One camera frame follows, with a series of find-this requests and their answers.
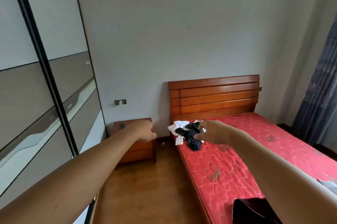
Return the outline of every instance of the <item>wooden headboard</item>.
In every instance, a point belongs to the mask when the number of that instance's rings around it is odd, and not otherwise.
[[[171,123],[254,112],[260,75],[170,81]]]

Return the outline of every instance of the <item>red mattress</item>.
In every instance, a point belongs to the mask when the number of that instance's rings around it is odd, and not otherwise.
[[[209,120],[220,120],[246,131],[315,179],[337,180],[337,162],[256,113]],[[192,151],[184,140],[179,149],[212,223],[232,223],[235,198],[264,197],[246,165],[231,147],[205,142],[199,151]]]

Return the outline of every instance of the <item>wardrobe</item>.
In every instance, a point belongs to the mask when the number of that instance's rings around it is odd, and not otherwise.
[[[78,0],[0,0],[0,13],[1,209],[107,134]]]

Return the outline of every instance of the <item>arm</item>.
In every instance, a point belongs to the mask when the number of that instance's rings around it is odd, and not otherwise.
[[[137,140],[156,138],[152,123],[137,121],[47,175],[0,210],[0,223],[73,223]]]
[[[204,121],[198,140],[229,144],[254,176],[283,224],[337,222],[337,196],[248,133],[220,121]]]

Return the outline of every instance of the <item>wooden floor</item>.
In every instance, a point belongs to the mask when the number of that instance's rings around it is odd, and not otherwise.
[[[93,224],[202,223],[188,174],[172,143],[151,160],[116,167],[99,193]]]

